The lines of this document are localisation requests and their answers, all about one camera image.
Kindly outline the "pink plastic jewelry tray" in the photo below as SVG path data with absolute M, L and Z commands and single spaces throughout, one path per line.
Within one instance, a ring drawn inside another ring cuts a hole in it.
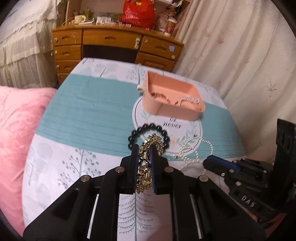
M 204 101 L 194 85 L 148 71 L 142 84 L 142 105 L 146 112 L 195 121 L 205 111 Z

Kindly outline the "tree print tablecloth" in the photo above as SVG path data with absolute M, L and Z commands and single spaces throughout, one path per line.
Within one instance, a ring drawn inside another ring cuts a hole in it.
M 85 58 L 67 76 L 49 103 L 34 134 L 23 175 L 22 205 L 29 225 L 83 175 L 97 177 L 130 155 L 132 131 L 154 123 L 170 138 L 165 157 L 184 174 L 203 174 L 201 164 L 184 167 L 180 149 L 189 159 L 214 154 L 239 158 L 245 150 L 235 123 L 218 92 L 200 82 L 161 71 L 160 75 L 195 85 L 205 102 L 196 121 L 147 113 L 137 91 L 147 67 Z

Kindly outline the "white floral curtain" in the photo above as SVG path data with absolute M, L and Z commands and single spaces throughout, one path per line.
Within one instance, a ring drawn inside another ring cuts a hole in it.
M 175 73 L 214 87 L 249 158 L 273 162 L 276 122 L 295 122 L 295 36 L 271 1 L 192 1 Z

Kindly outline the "pink quilt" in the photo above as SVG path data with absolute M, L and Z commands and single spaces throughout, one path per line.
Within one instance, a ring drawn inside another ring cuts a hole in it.
M 19 235 L 25 229 L 23 172 L 36 128 L 55 88 L 1 87 L 1 211 Z

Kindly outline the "red white paper cup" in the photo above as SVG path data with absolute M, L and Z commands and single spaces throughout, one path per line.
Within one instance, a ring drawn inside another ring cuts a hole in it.
M 166 24 L 164 35 L 171 36 L 176 24 L 177 24 L 177 20 L 175 18 L 169 17 Z

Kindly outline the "wooden desk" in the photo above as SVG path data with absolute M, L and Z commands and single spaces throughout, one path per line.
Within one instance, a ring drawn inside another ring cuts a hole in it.
M 84 57 L 141 64 L 171 72 L 184 44 L 172 36 L 121 21 L 117 24 L 66 23 L 52 30 L 59 83 Z

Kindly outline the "white lace cover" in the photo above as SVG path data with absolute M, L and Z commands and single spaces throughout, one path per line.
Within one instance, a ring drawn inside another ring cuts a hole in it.
M 18 1 L 1 25 L 1 85 L 54 87 L 52 29 L 59 1 Z

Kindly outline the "red plastic bag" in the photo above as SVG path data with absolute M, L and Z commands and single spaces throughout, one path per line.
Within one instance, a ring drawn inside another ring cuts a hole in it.
M 156 11 L 153 1 L 125 1 L 123 15 L 119 20 L 124 24 L 152 29 L 156 25 Z

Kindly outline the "cream mug on desk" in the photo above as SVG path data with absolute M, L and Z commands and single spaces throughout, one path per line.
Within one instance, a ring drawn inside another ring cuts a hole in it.
M 74 16 L 74 24 L 79 25 L 80 23 L 83 23 L 86 21 L 85 15 L 76 15 Z

